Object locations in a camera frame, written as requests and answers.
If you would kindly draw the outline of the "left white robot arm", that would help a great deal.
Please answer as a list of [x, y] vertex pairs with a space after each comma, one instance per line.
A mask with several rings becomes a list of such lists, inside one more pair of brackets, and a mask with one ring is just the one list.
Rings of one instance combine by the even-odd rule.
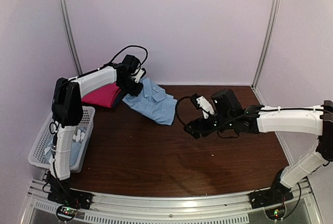
[[145, 74], [140, 60], [126, 55], [121, 63], [110, 61], [80, 76], [57, 80], [52, 101], [50, 132], [53, 141], [48, 183], [63, 205], [70, 205], [75, 200], [74, 192], [67, 184], [71, 175], [72, 137], [83, 117], [82, 98], [109, 84], [116, 84], [125, 94], [137, 96], [143, 88], [140, 80]]

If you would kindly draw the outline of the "light blue shirt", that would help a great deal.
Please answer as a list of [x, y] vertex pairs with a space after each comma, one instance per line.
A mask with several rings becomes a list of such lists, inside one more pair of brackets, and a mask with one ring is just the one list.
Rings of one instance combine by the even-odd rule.
[[154, 122], [171, 126], [175, 118], [177, 100], [149, 78], [142, 79], [141, 83], [143, 89], [138, 96], [126, 95], [122, 101], [130, 109]]

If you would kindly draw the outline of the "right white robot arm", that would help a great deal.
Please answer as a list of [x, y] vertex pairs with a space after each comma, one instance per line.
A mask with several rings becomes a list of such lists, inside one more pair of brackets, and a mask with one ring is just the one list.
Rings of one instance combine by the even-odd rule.
[[251, 105], [243, 108], [233, 90], [220, 90], [211, 96], [211, 102], [204, 96], [189, 97], [202, 116], [184, 123], [184, 131], [195, 139], [216, 132], [221, 134], [233, 130], [241, 133], [259, 134], [269, 132], [297, 132], [317, 136], [318, 145], [304, 154], [297, 163], [279, 171], [267, 200], [279, 203], [301, 179], [313, 173], [320, 166], [332, 162], [332, 101], [312, 107], [271, 107]]

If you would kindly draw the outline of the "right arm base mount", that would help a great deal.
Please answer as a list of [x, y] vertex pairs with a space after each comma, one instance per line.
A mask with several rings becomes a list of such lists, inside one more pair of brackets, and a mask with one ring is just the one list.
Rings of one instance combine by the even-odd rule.
[[293, 199], [291, 188], [281, 184], [280, 175], [281, 172], [275, 176], [270, 188], [253, 191], [249, 194], [252, 209], [282, 204], [284, 201]]

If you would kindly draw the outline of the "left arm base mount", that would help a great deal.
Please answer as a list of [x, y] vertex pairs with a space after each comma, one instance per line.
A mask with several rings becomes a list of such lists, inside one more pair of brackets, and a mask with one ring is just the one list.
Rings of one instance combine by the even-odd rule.
[[50, 185], [49, 201], [76, 209], [90, 209], [92, 193], [71, 189], [70, 179], [58, 180], [51, 176], [46, 178], [46, 182]]

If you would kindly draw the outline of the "blue printed garment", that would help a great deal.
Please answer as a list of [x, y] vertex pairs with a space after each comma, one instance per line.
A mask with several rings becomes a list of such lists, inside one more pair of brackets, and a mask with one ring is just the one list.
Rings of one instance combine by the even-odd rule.
[[[83, 146], [84, 138], [86, 136], [86, 127], [76, 128], [74, 135], [72, 137], [71, 144], [71, 154], [70, 154], [70, 169], [73, 171], [74, 166], [76, 165], [79, 159], [79, 153], [81, 147]], [[51, 148], [52, 148], [53, 136], [51, 136], [44, 145], [44, 158], [46, 163], [50, 165], [51, 162]]]

